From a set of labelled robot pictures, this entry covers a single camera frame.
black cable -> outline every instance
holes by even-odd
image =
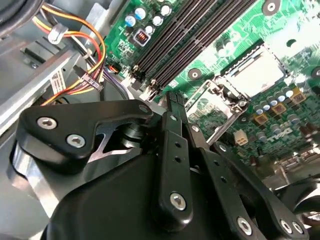
[[[14,0],[4,9],[0,10],[0,24],[11,19],[26,3],[27,0]]]
[[[0,38],[11,34],[30,21],[40,10],[45,0],[27,0],[22,8],[10,19],[0,25]]]

ram slot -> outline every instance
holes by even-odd
[[[165,87],[256,1],[233,0],[226,2],[226,5],[220,8],[212,20],[196,34],[196,37],[191,39],[168,63],[161,67],[152,79],[156,79],[159,86]]]
[[[139,67],[142,72],[152,70],[167,53],[169,53],[181,40],[189,33],[191,29],[217,5],[218,0],[202,1],[201,4],[194,6],[188,15],[176,25],[173,32],[162,40],[160,45],[154,46],[154,51],[150,53],[145,61]]]
[[[156,37],[155,41],[149,44],[149,47],[142,53],[139,58],[139,61],[136,62],[135,65],[140,66],[142,63],[145,63],[146,58],[148,58],[149,54],[154,52],[154,46],[157,46],[162,43],[163,39],[169,36],[174,32],[176,24],[180,21],[180,19],[184,19],[185,16],[190,13],[190,11],[201,2],[202,0],[187,0],[184,5],[178,10],[178,12],[173,17],[172,21],[169,22],[167,26],[161,31],[160,35]]]

dimm slot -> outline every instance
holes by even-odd
[[[189,33],[191,29],[216,5],[218,0],[209,0],[202,5],[195,5],[195,11],[190,11],[186,16],[186,21],[183,19],[179,25],[176,26],[172,34],[168,35],[166,39],[162,40],[160,45],[155,46],[153,54],[147,56],[146,60],[139,65],[142,72],[147,72],[153,69],[163,57],[169,53],[181,40]]]

black plastic bracket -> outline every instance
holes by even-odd
[[[217,153],[209,150],[201,130],[192,124],[186,126],[193,148],[193,154],[199,156],[197,164],[200,170],[208,176],[212,193],[218,201],[213,209],[219,209],[222,214],[216,225],[228,236],[228,239],[266,240],[257,226],[250,219],[242,201],[232,184],[231,176],[225,160]]]
[[[152,215],[167,232],[185,228],[193,218],[188,142],[182,137],[182,122],[166,112],[158,139]]]
[[[63,174],[80,172],[94,150],[97,127],[144,124],[153,116],[139,100],[105,101],[52,106],[35,106],[24,110],[19,118],[16,139],[20,147],[34,158]],[[40,127],[39,118],[53,119],[54,129]],[[84,138],[82,147],[67,143],[70,135]]]
[[[309,239],[308,231],[297,217],[261,182],[261,180],[237,156],[221,142],[213,144],[214,150],[252,188],[258,196],[255,200],[255,219],[267,239]]]

screw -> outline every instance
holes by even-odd
[[[179,193],[174,192],[170,195],[171,204],[178,210],[183,211],[186,209],[186,200]]]
[[[139,105],[139,109],[144,113],[148,113],[149,112],[148,108],[145,105]]]
[[[297,230],[300,234],[304,234],[303,229],[301,228],[301,226],[296,223],[295,221],[292,222],[292,225],[294,226],[295,230]]]
[[[77,135],[77,134],[71,134],[69,135],[67,138],[66,138],[66,142],[72,146],[72,147],[75,147],[77,149],[80,149],[82,148],[85,144],[86,144],[86,141],[85,139],[80,136],[80,135]]]
[[[177,121],[177,118],[173,115],[170,116],[170,118],[173,120],[173,121]]]
[[[289,226],[289,224],[286,221],[281,219],[280,220],[280,224],[288,234],[292,234],[292,229],[291,229],[291,227]]]
[[[246,235],[250,236],[252,234],[252,228],[247,220],[245,220],[243,217],[238,217],[236,221],[238,226]]]
[[[191,127],[193,130],[195,130],[197,133],[199,132],[199,128],[197,127],[197,126],[195,126],[195,125],[192,125],[192,127]]]
[[[32,64],[31,64],[31,67],[32,67],[33,69],[36,69],[36,68],[38,68],[38,65],[35,64],[35,63],[32,63]]]
[[[227,151],[227,149],[226,149],[226,147],[225,147],[225,146],[220,145],[219,147],[220,147],[220,149],[221,149],[222,151],[224,151],[224,152],[226,152],[226,151]]]
[[[56,120],[54,120],[51,117],[40,117],[36,123],[39,125],[39,127],[43,128],[43,129],[47,129],[47,130],[52,130],[55,129],[57,127],[57,122]]]

